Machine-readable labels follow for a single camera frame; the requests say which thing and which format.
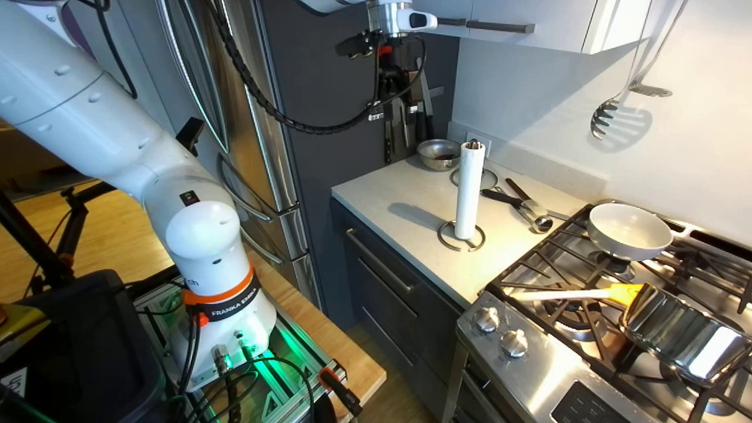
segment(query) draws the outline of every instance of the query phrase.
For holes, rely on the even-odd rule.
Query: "wooden floor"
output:
[[[60,192],[18,200],[16,206],[33,228],[57,243],[57,228],[68,214],[68,203]],[[87,222],[76,254],[76,275],[114,268],[124,281],[143,279],[171,265],[167,250],[156,239],[143,208],[124,192],[109,192],[87,203]],[[18,300],[28,287],[36,263],[0,226],[0,300]],[[365,406],[357,421],[389,423],[429,423],[433,421],[423,403],[411,395],[405,377],[389,364],[385,354],[362,328],[350,328],[349,336],[359,343],[376,361],[389,369],[385,384]]]

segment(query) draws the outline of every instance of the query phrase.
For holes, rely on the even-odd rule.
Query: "white wall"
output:
[[[624,149],[598,147],[593,111],[627,80],[631,47],[598,55],[494,41],[460,45],[453,124],[492,133],[494,156],[524,145],[606,179],[627,200],[752,243],[752,3],[691,0],[648,85],[631,93],[653,115]]]

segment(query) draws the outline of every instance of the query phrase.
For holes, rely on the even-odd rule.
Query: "cabinet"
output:
[[[652,0],[413,0],[437,33],[598,54],[642,37]]]
[[[460,305],[352,214],[340,208],[340,215],[357,315],[420,401],[440,416]]]

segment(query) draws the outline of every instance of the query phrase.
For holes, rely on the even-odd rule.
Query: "white countertop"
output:
[[[516,179],[545,208],[575,214],[586,203],[581,198],[498,164],[486,161],[486,169],[496,172],[500,180]],[[486,233],[486,243],[476,250],[445,247],[437,228],[445,220],[453,220],[459,192],[450,176],[452,172],[429,172],[416,156],[410,156],[340,183],[332,195],[446,292],[450,299],[467,308],[486,281],[545,234],[534,234],[511,203],[481,198],[478,226]]]

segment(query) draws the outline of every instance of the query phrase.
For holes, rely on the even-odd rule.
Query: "refrigerator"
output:
[[[365,7],[332,17],[298,0],[222,0],[229,27],[261,91],[310,124],[352,118],[373,95],[373,60],[336,54],[367,27]],[[350,285],[332,218],[332,186],[384,166],[378,122],[303,133],[273,120],[238,78],[206,0],[68,3],[80,41],[171,133],[190,118],[205,128],[201,161],[229,188],[242,239],[335,322],[350,323]],[[429,39],[426,72],[445,93],[434,122],[450,122],[457,39]]]

